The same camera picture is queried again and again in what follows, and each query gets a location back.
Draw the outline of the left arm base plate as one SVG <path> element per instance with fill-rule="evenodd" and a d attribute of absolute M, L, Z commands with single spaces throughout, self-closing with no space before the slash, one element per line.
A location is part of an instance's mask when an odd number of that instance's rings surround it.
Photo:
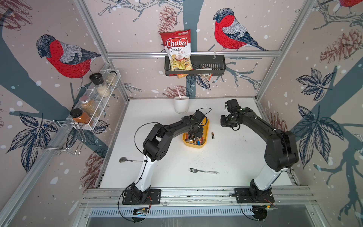
<path fill-rule="evenodd" d="M 122 196 L 122 205 L 154 205 L 160 204 L 161 189 L 148 189 L 145 192 L 136 190 L 125 190 Z"/>

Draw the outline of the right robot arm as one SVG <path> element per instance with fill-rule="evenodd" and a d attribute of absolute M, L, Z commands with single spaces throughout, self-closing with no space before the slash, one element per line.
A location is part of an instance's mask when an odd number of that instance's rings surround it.
<path fill-rule="evenodd" d="M 259 175 L 250 182 L 249 187 L 251 197 L 266 195 L 281 173 L 299 161 L 296 137 L 291 131 L 273 127 L 250 108 L 240 107 L 236 99 L 228 100 L 226 108 L 229 115 L 221 116 L 221 126 L 237 131 L 243 124 L 266 142 L 265 165 Z"/>

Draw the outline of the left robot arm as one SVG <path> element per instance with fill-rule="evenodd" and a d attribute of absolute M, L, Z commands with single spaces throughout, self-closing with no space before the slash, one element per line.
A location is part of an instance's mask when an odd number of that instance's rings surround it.
<path fill-rule="evenodd" d="M 203 126 L 207 123 L 208 118 L 199 110 L 173 124 L 155 123 L 142 144 L 144 160 L 138 178 L 130 185 L 132 195 L 138 202 L 144 203 L 147 200 L 156 164 L 167 154 L 172 139 L 183 133 L 199 139 L 203 136 Z"/>

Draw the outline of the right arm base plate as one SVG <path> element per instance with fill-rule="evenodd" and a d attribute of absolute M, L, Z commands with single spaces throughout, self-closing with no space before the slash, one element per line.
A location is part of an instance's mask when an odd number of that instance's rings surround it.
<path fill-rule="evenodd" d="M 252 190 L 250 188 L 235 188 L 231 196 L 236 198 L 237 203 L 274 203 L 271 189 L 265 191 Z"/>

